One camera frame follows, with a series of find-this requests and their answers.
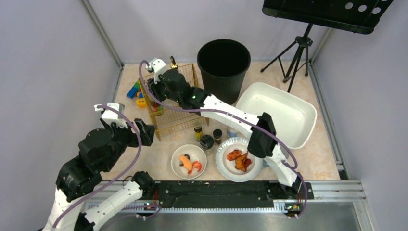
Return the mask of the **red sauce bottle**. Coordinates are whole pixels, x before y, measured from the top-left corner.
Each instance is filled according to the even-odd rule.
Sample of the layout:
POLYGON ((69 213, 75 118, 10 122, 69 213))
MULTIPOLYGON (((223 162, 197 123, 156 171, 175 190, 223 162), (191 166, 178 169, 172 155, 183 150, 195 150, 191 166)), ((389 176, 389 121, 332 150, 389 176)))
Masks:
POLYGON ((163 106, 158 104, 155 101, 151 101, 150 102, 150 106, 151 106, 151 110, 152 110, 152 114, 155 116, 161 116, 163 114, 163 106))

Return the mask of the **glass oil bottle dark liquid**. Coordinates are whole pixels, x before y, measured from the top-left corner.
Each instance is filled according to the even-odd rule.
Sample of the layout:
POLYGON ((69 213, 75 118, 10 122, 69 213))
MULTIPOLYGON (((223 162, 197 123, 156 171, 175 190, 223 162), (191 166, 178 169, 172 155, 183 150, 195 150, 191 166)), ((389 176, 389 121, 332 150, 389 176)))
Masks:
POLYGON ((174 56, 170 56, 170 67, 171 69, 178 69, 178 62, 176 62, 174 56))

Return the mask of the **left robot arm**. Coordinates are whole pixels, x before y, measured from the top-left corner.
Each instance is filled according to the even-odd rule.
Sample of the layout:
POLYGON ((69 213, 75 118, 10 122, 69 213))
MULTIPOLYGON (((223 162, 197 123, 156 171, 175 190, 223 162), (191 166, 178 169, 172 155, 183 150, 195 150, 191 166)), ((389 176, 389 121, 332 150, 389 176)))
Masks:
POLYGON ((155 125, 135 119, 141 142, 130 127, 120 128, 114 122, 103 122, 103 128, 89 132, 79 144, 79 155, 65 163, 57 177, 55 200, 45 231, 98 231, 128 204, 154 194, 155 182, 145 171, 139 171, 126 185, 97 207, 83 210, 81 200, 102 181, 127 147, 151 146, 155 125))

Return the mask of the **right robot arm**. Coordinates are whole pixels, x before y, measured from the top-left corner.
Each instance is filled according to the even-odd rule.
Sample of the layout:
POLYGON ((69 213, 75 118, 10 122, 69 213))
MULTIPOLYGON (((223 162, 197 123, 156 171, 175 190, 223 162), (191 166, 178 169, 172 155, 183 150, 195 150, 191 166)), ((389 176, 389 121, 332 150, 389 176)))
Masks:
POLYGON ((255 115, 237 109, 202 88, 190 86, 176 69, 149 67, 147 71, 153 74, 145 84, 151 99, 168 109, 198 114, 237 130, 248 138, 249 153, 264 159, 281 185, 296 192, 304 190, 303 197, 307 198, 306 183, 296 170, 297 160, 287 145, 277 138, 271 115, 255 115))

